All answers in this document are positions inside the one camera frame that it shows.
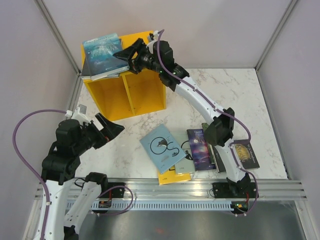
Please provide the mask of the light blue Old Man book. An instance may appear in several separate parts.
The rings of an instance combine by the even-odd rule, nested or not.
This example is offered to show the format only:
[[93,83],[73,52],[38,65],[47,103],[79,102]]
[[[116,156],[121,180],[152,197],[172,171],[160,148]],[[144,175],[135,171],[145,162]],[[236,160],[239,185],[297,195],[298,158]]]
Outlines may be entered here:
[[164,124],[140,139],[140,143],[160,174],[168,171],[186,154]]

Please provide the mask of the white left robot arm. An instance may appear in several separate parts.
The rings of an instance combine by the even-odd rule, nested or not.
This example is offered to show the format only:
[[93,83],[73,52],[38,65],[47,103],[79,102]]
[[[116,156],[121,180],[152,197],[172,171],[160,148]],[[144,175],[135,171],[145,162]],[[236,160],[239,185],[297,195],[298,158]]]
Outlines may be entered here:
[[92,120],[80,111],[65,112],[66,119],[58,124],[56,140],[42,161],[40,182],[43,198],[36,240],[77,240],[81,225],[94,201],[111,196],[115,188],[109,185],[104,173],[90,172],[84,179],[81,192],[68,212],[65,212],[69,191],[80,166],[80,156],[87,150],[103,147],[125,128],[95,115],[102,125],[98,129]]

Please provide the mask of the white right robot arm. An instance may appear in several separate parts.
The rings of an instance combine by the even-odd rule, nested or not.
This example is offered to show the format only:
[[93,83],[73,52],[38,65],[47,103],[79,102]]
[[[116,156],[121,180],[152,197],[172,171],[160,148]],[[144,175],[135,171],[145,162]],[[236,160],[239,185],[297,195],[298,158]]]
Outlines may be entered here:
[[204,118],[208,128],[204,131],[205,140],[218,151],[226,170],[228,191],[234,197],[246,192],[254,175],[244,169],[236,155],[237,144],[247,144],[246,139],[234,139],[234,124],[238,123],[245,131],[249,129],[235,117],[232,108],[223,108],[210,99],[190,77],[190,74],[175,62],[173,50],[167,41],[154,40],[149,44],[138,38],[131,46],[114,53],[117,59],[128,63],[129,71],[138,74],[143,69],[154,71],[161,82],[173,92],[185,98]]

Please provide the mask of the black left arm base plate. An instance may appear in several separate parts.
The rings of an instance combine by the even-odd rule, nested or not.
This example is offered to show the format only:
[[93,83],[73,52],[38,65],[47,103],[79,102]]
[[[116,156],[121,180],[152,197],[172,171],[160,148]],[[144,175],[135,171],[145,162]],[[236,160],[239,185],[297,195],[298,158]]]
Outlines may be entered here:
[[101,191],[99,198],[107,199],[108,201],[113,199],[121,199],[125,193],[124,182],[110,182],[107,187],[104,187]]

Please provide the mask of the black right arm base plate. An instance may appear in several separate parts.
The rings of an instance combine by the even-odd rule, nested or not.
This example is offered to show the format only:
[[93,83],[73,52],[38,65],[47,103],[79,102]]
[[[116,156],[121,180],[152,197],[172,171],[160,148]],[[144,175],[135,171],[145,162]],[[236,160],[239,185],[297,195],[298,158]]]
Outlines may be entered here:
[[214,182],[212,183],[213,194],[216,199],[254,199],[257,195],[257,187],[254,182],[239,183]]

